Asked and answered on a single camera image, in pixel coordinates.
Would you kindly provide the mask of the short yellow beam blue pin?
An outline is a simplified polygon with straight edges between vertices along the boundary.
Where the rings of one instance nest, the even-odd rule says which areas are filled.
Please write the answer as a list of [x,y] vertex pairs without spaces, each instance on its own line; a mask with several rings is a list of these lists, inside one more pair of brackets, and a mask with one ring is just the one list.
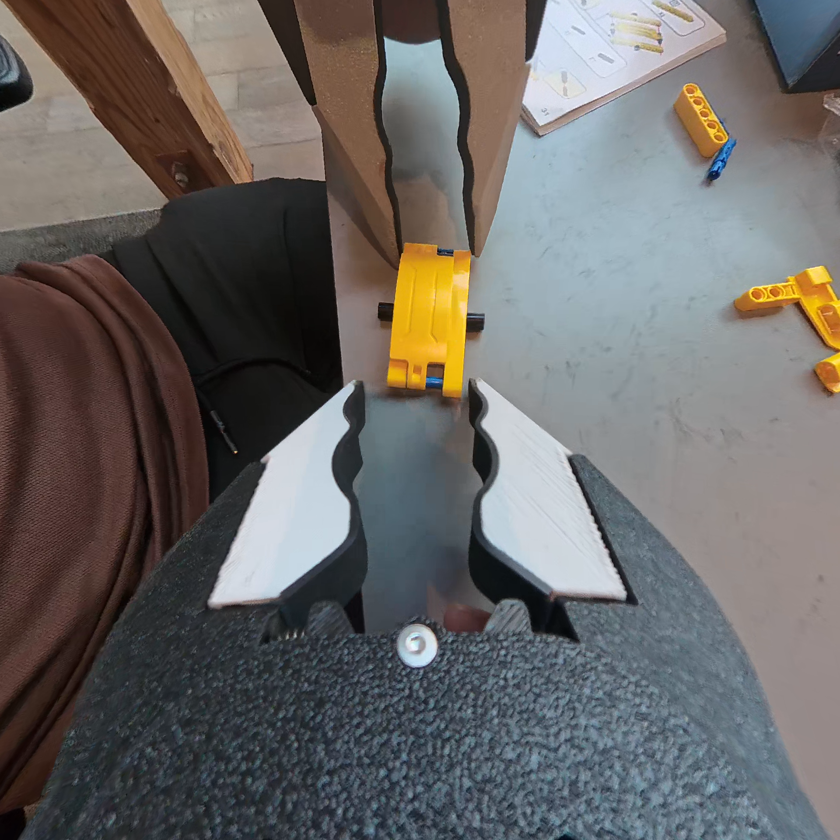
[[708,163],[706,184],[716,183],[728,166],[737,140],[696,83],[690,82],[681,88],[674,111],[698,154]]

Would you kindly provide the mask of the wooden table leg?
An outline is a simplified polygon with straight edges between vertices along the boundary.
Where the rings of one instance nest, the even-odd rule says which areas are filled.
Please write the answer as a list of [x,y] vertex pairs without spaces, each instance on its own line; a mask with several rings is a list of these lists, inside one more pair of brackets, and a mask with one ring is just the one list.
[[167,198],[252,182],[253,165],[159,1],[6,1]]

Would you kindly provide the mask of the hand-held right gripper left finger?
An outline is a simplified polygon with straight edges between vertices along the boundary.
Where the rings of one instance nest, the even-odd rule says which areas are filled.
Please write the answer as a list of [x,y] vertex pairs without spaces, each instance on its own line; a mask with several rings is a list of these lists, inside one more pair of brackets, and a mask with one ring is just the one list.
[[368,556],[354,480],[364,421],[364,384],[352,381],[261,459],[209,609],[275,602],[308,613],[361,593]]

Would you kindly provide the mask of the long yellow nine-hole beam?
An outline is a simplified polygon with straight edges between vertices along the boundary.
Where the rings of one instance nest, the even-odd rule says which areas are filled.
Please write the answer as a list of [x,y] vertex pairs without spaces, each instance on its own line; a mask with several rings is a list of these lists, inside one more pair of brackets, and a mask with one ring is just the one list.
[[384,326],[391,327],[391,342],[389,349],[389,361],[386,372],[386,384],[391,388],[407,388],[408,362],[404,350],[404,339],[406,327],[404,324],[404,311],[406,309],[407,294],[407,267],[406,256],[400,260],[396,276],[394,300],[390,307],[382,301],[377,305],[377,318]]

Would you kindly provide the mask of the person's right hand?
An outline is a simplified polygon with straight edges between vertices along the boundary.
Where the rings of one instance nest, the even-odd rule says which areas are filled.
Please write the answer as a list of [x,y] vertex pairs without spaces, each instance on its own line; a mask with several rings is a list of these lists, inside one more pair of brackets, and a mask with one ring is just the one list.
[[481,608],[452,603],[444,610],[444,628],[454,634],[479,634],[484,632],[491,613]]

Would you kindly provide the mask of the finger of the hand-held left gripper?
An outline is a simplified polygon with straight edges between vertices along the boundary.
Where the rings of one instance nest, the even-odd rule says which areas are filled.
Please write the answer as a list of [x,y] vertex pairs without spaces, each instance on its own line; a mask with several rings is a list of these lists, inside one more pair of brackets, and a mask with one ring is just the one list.
[[314,111],[383,257],[397,267],[403,236],[393,152],[382,112],[386,77],[382,3],[296,1]]
[[458,99],[458,154],[469,249],[486,246],[530,66],[527,2],[437,3],[444,64]]

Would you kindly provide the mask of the open white instruction manual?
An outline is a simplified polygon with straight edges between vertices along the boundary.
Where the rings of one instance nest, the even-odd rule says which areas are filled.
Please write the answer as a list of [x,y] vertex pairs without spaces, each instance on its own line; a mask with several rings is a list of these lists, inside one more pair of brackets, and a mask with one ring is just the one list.
[[539,137],[726,42],[690,1],[549,1],[521,116]]

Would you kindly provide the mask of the blue kit box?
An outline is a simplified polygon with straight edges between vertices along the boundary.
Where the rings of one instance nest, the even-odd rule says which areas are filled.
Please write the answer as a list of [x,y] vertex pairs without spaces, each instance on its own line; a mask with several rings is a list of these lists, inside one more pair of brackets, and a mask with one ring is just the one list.
[[839,2],[755,1],[786,93],[839,89]]

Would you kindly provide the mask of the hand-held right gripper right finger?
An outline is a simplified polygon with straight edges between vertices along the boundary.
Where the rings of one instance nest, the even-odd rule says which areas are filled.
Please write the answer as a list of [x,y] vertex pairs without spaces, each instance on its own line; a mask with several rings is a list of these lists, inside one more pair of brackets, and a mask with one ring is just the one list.
[[481,479],[469,563],[493,600],[628,601],[629,592],[572,466],[572,453],[482,379],[469,381]]

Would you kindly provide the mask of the yellow curved panel blue pins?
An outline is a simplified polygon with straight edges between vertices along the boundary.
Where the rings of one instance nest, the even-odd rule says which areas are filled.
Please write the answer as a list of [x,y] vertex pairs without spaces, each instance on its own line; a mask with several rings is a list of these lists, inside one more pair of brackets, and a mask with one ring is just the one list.
[[435,245],[406,244],[407,294],[406,327],[407,390],[425,391],[428,367],[440,365],[443,379],[447,353],[449,296],[452,287],[453,254]]

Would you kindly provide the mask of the yellow L-shaped piece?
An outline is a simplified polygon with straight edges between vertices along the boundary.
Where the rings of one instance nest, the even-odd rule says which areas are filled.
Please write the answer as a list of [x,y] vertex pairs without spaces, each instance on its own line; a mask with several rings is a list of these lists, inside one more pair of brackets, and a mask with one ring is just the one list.
[[839,298],[824,266],[805,269],[792,277],[799,303],[824,344],[839,351]]

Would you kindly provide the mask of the yellow beam black pin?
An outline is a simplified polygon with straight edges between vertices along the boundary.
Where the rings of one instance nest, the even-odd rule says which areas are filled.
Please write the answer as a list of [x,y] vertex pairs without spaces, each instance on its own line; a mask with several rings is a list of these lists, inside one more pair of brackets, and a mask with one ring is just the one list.
[[443,395],[447,398],[460,398],[464,386],[466,340],[471,334],[483,331],[486,315],[469,311],[470,252],[454,250],[453,261]]

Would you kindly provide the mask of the grey desk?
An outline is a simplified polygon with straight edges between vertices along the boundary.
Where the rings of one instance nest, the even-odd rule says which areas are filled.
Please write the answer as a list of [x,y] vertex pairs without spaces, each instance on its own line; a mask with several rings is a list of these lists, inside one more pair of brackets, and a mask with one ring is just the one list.
[[[838,287],[838,169],[819,94],[786,95],[750,2],[702,2],[727,42],[544,137],[516,129],[469,307],[486,380],[589,458],[716,597],[794,772],[838,838],[838,395],[798,308],[741,316],[753,286],[825,266]],[[459,107],[439,41],[385,42],[383,118],[406,241],[467,245]],[[673,113],[698,82],[737,138],[720,181]],[[466,405],[385,387],[377,303],[396,270],[328,167],[343,372],[364,381],[356,493],[364,618],[390,629],[483,605],[466,568],[479,478]]]

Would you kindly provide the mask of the short yellow three-hole beam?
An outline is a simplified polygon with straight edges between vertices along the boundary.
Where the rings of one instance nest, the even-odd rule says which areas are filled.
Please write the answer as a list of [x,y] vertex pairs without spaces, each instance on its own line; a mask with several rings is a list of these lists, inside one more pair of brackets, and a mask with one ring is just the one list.
[[751,287],[733,302],[740,316],[758,317],[764,313],[785,308],[802,299],[794,280]]

